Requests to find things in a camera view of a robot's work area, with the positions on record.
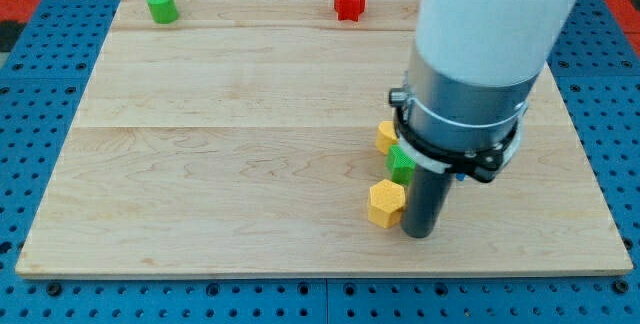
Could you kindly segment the yellow block behind arm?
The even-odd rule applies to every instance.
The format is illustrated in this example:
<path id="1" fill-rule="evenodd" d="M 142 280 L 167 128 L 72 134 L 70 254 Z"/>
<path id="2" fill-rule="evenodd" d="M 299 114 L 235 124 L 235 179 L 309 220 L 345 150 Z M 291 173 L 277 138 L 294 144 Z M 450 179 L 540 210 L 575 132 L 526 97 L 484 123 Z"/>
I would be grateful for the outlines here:
<path id="1" fill-rule="evenodd" d="M 398 137 L 395 132 L 394 123 L 392 121 L 381 121 L 377 126 L 375 147 L 382 154 L 387 155 L 389 149 L 398 143 Z"/>

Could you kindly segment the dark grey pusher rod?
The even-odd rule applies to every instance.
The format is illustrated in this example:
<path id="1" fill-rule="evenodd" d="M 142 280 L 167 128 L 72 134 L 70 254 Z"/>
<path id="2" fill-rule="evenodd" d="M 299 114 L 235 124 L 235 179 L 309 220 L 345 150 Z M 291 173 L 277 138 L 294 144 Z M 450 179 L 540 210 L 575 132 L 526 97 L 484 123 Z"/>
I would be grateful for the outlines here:
<path id="1" fill-rule="evenodd" d="M 435 173 L 417 166 L 406 194 L 401 228 L 413 238 L 428 237 L 435 228 L 453 175 Z"/>

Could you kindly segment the silver cylinder flange with clamp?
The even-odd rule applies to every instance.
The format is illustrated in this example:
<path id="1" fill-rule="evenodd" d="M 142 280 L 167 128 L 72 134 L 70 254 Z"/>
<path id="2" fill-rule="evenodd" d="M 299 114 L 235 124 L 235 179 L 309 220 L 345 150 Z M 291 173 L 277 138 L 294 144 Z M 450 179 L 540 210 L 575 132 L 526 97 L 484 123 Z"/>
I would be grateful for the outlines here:
<path id="1" fill-rule="evenodd" d="M 520 147 L 535 82 L 460 81 L 434 69 L 413 45 L 403 85 L 388 94 L 398 145 L 423 169 L 489 183 Z"/>

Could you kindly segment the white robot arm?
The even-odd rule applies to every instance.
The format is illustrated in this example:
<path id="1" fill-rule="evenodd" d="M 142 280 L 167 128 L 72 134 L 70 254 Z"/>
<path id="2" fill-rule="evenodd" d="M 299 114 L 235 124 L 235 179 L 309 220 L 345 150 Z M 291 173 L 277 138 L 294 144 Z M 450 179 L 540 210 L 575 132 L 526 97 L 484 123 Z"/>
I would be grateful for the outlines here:
<path id="1" fill-rule="evenodd" d="M 394 129 L 415 163 L 401 219 L 431 234 L 455 175 L 492 181 L 517 152 L 527 98 L 576 0 L 420 0 Z"/>

